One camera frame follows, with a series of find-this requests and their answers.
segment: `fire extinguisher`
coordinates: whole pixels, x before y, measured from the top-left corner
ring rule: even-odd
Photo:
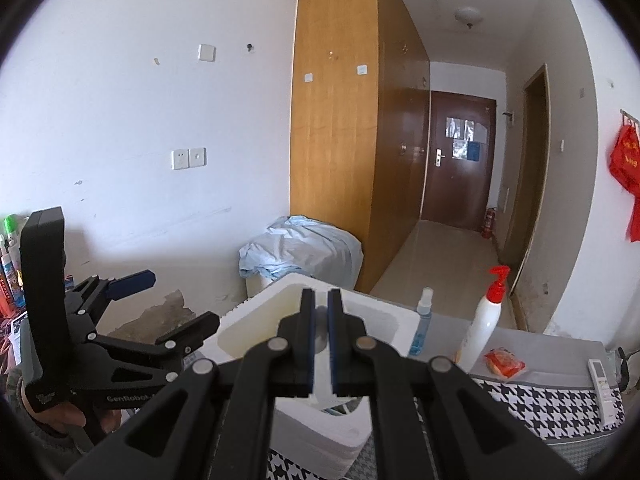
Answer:
[[[495,208],[487,209],[484,216],[484,225],[482,226],[482,238],[491,238],[494,233]]]

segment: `ceiling light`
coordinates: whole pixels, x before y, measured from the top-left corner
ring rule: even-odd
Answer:
[[[460,23],[464,23],[468,28],[480,23],[483,18],[480,11],[475,7],[460,7],[456,9],[455,17]]]

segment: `blue liquid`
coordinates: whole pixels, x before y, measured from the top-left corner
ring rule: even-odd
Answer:
[[[420,316],[420,323],[418,323],[418,329],[415,331],[414,341],[411,343],[409,349],[409,355],[416,356],[422,352],[424,346],[424,340],[427,336],[427,330],[431,323],[431,311],[428,314]]]

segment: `light blue cloth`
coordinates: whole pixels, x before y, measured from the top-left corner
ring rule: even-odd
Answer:
[[[353,289],[362,258],[361,243],[347,231],[302,215],[283,216],[240,249],[240,276],[277,280],[298,272]]]

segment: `red pump head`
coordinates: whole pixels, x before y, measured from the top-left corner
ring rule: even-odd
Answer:
[[[498,279],[489,286],[489,290],[486,292],[486,298],[492,303],[502,303],[502,298],[507,290],[504,282],[507,280],[511,269],[506,265],[498,265],[492,267],[489,272],[496,274]]]

